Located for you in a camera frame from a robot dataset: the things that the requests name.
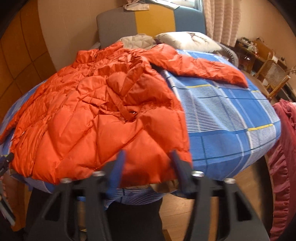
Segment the metal screw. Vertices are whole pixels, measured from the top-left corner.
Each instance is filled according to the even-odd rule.
[[[193,171],[191,173],[191,175],[194,176],[194,177],[204,177],[205,176],[205,174],[203,172],[201,172],[201,171]]]
[[[61,179],[61,183],[71,183],[71,182],[72,182],[72,179],[69,177],[65,177]]]
[[[236,183],[234,178],[225,178],[224,182],[227,184],[235,184]]]
[[[104,171],[96,171],[96,172],[93,172],[93,176],[94,177],[103,177],[105,175],[105,172]]]

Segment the quilted puffer fabric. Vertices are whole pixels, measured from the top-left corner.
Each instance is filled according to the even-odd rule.
[[[150,50],[79,51],[75,62],[41,84],[14,115],[12,167],[25,177],[58,184],[83,179],[126,151],[121,187],[175,179],[168,154],[191,162],[180,102],[150,63],[177,75],[247,87],[236,68],[177,54],[169,45]]]
[[[122,42],[123,47],[127,49],[151,49],[156,45],[155,40],[146,34],[123,37],[118,42]]]

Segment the curtain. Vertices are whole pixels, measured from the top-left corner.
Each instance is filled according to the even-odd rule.
[[[241,0],[196,0],[203,12],[207,35],[224,45],[235,46],[241,15]]]

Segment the jacket sleeve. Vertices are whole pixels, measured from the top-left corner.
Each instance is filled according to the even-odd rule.
[[[235,67],[218,61],[194,59],[191,56],[178,54],[173,47],[166,44],[159,44],[150,50],[143,51],[141,55],[146,57],[150,63],[176,75],[199,77],[248,87],[244,74]]]

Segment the wooden floor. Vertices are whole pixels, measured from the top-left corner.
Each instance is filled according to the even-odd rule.
[[[267,230],[272,226],[272,192],[264,158],[235,176],[238,186],[249,199]],[[209,240],[216,240],[218,198],[212,198]],[[191,215],[193,200],[167,194],[163,198],[160,216],[163,229],[167,229],[172,241],[182,241]]]

